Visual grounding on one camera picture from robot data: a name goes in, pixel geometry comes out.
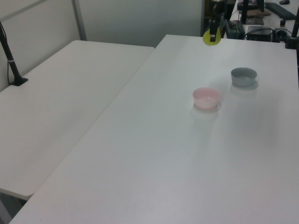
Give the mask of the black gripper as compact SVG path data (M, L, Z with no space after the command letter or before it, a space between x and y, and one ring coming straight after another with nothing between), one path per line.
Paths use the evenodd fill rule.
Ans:
M217 20L220 19L219 22L219 29L224 30L226 25L226 19L222 17L226 14L226 1L225 0L211 0L211 13L212 18L210 22L210 42L216 41L217 36L217 29L218 29L218 22Z

